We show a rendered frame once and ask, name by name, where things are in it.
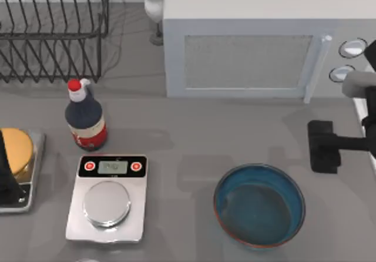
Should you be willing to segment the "silver scale with red buttons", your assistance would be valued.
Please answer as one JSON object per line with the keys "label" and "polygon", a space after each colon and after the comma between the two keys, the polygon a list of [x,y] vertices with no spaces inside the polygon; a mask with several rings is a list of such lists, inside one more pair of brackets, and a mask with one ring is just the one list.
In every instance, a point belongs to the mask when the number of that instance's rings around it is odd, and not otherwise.
{"label": "silver scale with red buttons", "polygon": [[65,237],[138,243],[146,210],[148,159],[142,154],[87,154],[79,159]]}

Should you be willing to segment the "microwave door with window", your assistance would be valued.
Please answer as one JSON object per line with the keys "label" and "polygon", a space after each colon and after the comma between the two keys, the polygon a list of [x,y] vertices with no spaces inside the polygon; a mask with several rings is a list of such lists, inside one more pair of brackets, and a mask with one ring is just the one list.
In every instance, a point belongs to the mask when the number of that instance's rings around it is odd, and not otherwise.
{"label": "microwave door with window", "polygon": [[322,50],[306,22],[165,19],[170,97],[303,98]]}

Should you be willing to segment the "silver scale with golden plate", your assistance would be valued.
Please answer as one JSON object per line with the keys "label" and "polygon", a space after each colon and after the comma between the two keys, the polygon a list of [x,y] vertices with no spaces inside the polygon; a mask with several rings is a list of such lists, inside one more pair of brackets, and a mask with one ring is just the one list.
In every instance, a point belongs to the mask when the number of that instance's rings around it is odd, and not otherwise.
{"label": "silver scale with golden plate", "polygon": [[46,136],[40,130],[0,127],[11,172],[25,192],[19,202],[0,206],[0,214],[24,213],[31,209],[36,196]]}

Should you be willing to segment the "blue bowl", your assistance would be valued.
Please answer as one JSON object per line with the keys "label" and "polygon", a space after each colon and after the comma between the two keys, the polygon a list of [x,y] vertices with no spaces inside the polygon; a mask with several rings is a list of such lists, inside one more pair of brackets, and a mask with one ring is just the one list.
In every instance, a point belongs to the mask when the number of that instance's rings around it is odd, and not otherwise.
{"label": "blue bowl", "polygon": [[216,184],[213,208],[222,230],[253,250],[285,245],[306,219],[306,201],[296,181],[263,163],[226,172]]}

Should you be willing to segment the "pale microwave oven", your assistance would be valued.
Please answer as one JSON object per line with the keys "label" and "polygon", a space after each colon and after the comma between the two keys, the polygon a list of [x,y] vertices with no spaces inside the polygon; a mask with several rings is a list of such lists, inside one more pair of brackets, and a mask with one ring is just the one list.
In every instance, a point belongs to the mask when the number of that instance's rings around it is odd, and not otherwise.
{"label": "pale microwave oven", "polygon": [[306,22],[321,37],[333,37],[330,50],[315,87],[313,98],[342,97],[341,84],[328,74],[337,67],[351,65],[355,70],[370,71],[364,53],[342,58],[340,45],[362,38],[368,46],[376,40],[376,0],[164,0],[165,19],[248,19]]}

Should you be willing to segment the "dark bottle with red cap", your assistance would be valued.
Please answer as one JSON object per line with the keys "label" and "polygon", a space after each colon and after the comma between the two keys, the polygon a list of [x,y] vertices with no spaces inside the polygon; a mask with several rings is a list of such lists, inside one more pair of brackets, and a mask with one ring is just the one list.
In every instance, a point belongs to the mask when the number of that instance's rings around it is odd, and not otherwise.
{"label": "dark bottle with red cap", "polygon": [[99,150],[107,140],[108,130],[102,105],[94,97],[90,80],[70,79],[68,94],[65,119],[74,142],[85,151]]}

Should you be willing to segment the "white goblet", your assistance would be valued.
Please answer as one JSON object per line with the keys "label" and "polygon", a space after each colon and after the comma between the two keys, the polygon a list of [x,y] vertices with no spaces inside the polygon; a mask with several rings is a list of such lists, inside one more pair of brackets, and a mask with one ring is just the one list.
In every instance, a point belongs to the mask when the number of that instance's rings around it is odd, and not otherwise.
{"label": "white goblet", "polygon": [[156,24],[156,30],[151,34],[150,42],[153,45],[162,46],[164,0],[144,0],[144,8],[147,16]]}

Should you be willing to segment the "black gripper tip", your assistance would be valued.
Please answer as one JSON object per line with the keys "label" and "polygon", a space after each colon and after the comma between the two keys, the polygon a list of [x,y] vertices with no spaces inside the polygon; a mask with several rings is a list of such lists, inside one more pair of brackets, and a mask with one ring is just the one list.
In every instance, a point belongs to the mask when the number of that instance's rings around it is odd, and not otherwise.
{"label": "black gripper tip", "polygon": [[17,203],[24,197],[24,190],[11,172],[4,136],[0,131],[0,206]]}

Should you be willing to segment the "round silver microwave knob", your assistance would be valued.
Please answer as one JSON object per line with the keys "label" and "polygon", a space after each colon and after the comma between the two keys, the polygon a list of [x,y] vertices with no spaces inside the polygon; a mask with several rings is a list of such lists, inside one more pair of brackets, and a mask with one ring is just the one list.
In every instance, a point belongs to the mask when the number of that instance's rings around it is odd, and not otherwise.
{"label": "round silver microwave knob", "polygon": [[338,53],[342,58],[352,59],[362,55],[367,46],[367,41],[362,38],[352,39],[343,42],[338,49]]}
{"label": "round silver microwave knob", "polygon": [[343,83],[347,74],[354,70],[355,70],[355,67],[351,65],[340,66],[340,67],[332,69],[329,72],[328,77],[334,83]]}

